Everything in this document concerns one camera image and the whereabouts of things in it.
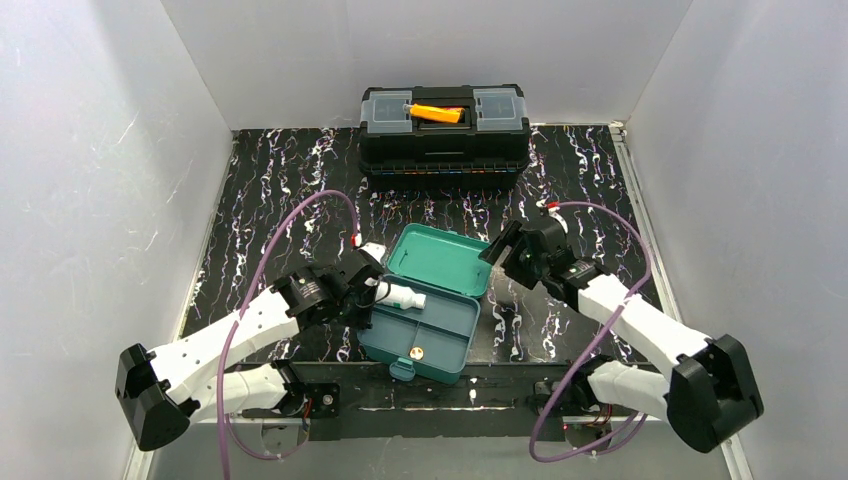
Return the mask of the green medicine box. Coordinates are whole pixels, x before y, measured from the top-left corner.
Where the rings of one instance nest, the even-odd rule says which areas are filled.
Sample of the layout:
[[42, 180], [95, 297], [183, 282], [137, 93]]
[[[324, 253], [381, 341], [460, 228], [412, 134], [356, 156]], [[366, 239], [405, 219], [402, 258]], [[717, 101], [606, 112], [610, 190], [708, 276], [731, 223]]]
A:
[[[425, 295], [436, 293], [475, 299], [480, 306], [480, 318], [480, 299], [488, 289], [492, 270], [491, 265], [478, 259], [486, 247], [487, 243], [479, 239], [422, 224], [409, 224], [392, 248], [387, 273], [381, 282], [407, 286]], [[366, 330], [359, 331], [357, 338]], [[433, 380], [413, 372], [405, 376], [394, 363], [379, 363], [387, 365], [389, 375], [398, 381], [408, 382], [417, 377]], [[452, 385], [459, 380], [460, 374], [453, 383], [433, 381]]]

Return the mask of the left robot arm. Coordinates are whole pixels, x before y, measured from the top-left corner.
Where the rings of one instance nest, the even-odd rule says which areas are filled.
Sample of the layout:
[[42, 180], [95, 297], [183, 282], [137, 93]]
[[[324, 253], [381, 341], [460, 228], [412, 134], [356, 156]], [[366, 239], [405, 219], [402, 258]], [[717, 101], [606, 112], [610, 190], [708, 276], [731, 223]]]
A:
[[200, 421], [243, 410], [320, 408], [324, 387], [302, 382], [286, 361], [234, 370], [256, 351], [333, 321], [368, 326], [385, 246], [366, 243], [334, 264], [292, 269], [252, 300], [181, 340], [119, 356], [115, 393], [137, 447], [153, 451]]

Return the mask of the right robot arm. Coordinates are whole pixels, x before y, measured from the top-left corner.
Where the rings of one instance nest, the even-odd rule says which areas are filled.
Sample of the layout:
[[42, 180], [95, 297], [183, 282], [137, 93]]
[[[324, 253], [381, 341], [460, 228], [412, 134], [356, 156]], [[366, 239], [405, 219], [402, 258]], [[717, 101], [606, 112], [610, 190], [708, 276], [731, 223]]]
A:
[[708, 453], [765, 411], [743, 344], [710, 337], [647, 303], [600, 262], [578, 257], [564, 220], [543, 215], [511, 221], [479, 255], [532, 289], [614, 331], [652, 364], [650, 371], [609, 356], [580, 356], [545, 395], [545, 421], [560, 408], [619, 405], [666, 422], [690, 448]]

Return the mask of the white medicine bottle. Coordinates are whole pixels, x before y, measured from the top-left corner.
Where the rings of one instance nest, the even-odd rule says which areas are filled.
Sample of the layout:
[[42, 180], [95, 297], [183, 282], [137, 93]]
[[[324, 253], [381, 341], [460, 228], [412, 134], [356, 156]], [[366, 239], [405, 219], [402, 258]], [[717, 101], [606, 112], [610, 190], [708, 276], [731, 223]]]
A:
[[410, 287], [381, 282], [375, 293], [376, 303], [401, 310], [415, 308], [423, 310], [426, 306], [426, 295], [417, 293]]

